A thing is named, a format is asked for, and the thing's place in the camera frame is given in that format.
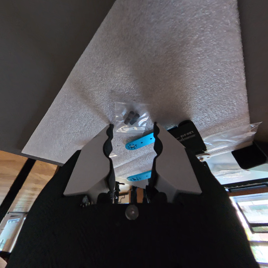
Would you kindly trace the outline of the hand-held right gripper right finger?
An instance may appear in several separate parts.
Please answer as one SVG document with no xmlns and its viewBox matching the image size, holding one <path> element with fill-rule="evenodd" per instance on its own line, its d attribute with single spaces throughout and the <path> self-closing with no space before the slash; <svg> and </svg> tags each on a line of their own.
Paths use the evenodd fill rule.
<svg viewBox="0 0 268 268">
<path fill-rule="evenodd" d="M 148 202 L 155 203 L 159 197 L 173 203 L 182 193 L 201 195 L 202 190 L 185 147 L 157 122 L 154 123 L 153 136 L 156 156 L 146 186 Z"/>
</svg>

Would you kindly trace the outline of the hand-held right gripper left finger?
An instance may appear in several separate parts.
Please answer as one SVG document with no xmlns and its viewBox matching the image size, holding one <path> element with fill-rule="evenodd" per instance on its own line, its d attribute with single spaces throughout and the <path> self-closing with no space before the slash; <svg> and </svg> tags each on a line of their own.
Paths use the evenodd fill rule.
<svg viewBox="0 0 268 268">
<path fill-rule="evenodd" d="M 64 196 L 86 195 L 91 203 L 97 203 L 100 195 L 114 201 L 115 172 L 110 158 L 114 125 L 104 127 L 81 150 Z"/>
</svg>

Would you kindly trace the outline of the blue bracket servo assembly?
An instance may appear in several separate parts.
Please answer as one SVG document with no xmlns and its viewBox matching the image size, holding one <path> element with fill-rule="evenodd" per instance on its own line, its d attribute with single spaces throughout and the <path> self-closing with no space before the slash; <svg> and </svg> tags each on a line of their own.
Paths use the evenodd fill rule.
<svg viewBox="0 0 268 268">
<path fill-rule="evenodd" d="M 195 124 L 191 120 L 185 120 L 179 123 L 178 126 L 175 126 L 167 130 L 176 140 L 178 140 L 186 149 L 190 149 L 191 152 L 199 159 L 200 162 L 209 170 L 209 166 L 205 160 L 202 160 L 202 157 L 209 157 L 209 154 L 206 154 L 207 150 L 206 145 L 198 132 Z M 140 149 L 144 146 L 152 144 L 155 142 L 155 137 L 153 133 L 150 133 L 146 136 L 133 140 L 125 145 L 125 148 L 128 150 Z"/>
</svg>

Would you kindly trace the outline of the clear bag of black parts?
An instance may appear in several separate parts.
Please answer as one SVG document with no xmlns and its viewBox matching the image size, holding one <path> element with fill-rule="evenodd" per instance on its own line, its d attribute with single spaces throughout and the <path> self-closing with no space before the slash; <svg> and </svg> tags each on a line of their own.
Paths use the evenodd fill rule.
<svg viewBox="0 0 268 268">
<path fill-rule="evenodd" d="M 143 103 L 116 102 L 116 132 L 119 134 L 141 135 L 149 118 L 149 105 Z"/>
</svg>

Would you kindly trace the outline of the dark square case sleeve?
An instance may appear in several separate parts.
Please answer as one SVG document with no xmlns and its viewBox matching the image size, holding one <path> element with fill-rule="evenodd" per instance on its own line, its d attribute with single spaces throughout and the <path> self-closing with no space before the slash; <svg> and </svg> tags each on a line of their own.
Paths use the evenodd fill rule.
<svg viewBox="0 0 268 268">
<path fill-rule="evenodd" d="M 232 155 L 242 169 L 250 169 L 268 161 L 268 143 L 254 141 L 252 145 L 232 151 Z"/>
</svg>

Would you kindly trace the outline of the grey desk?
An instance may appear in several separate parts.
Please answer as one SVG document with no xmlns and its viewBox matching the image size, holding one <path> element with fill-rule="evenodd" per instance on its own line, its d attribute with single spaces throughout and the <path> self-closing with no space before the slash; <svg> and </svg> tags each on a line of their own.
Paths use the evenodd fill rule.
<svg viewBox="0 0 268 268">
<path fill-rule="evenodd" d="M 23 148 L 115 2 L 1 1 L 1 150 L 27 155 Z M 267 85 L 257 81 L 266 71 L 250 68 L 260 51 L 246 44 L 256 41 L 246 38 L 250 17 L 267 15 L 255 4 L 239 2 L 239 24 L 249 117 L 263 122 L 255 137 L 267 142 Z"/>
</svg>

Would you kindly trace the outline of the empty clear plastic bag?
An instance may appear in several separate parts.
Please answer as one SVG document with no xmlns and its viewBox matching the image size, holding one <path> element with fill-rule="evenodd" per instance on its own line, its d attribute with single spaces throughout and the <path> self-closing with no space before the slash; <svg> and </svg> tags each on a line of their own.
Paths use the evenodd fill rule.
<svg viewBox="0 0 268 268">
<path fill-rule="evenodd" d="M 242 143 L 252 142 L 262 122 L 242 125 L 225 130 L 203 138 L 207 148 L 219 148 L 222 146 L 234 146 Z"/>
</svg>

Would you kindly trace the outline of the large window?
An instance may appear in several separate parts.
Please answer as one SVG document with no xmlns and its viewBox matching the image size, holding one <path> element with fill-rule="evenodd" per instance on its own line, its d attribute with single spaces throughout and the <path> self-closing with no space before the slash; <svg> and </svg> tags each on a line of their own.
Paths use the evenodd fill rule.
<svg viewBox="0 0 268 268">
<path fill-rule="evenodd" d="M 268 267 L 268 193 L 230 197 L 259 267 Z"/>
</svg>

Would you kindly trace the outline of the white foam sheet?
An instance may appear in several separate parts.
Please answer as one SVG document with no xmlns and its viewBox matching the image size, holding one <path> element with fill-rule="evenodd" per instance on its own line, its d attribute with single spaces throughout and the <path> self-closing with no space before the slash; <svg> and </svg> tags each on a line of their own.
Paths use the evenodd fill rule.
<svg viewBox="0 0 268 268">
<path fill-rule="evenodd" d="M 148 104 L 146 132 L 247 125 L 237 1 L 116 1 L 22 153 L 65 163 L 115 124 L 116 102 Z"/>
</svg>

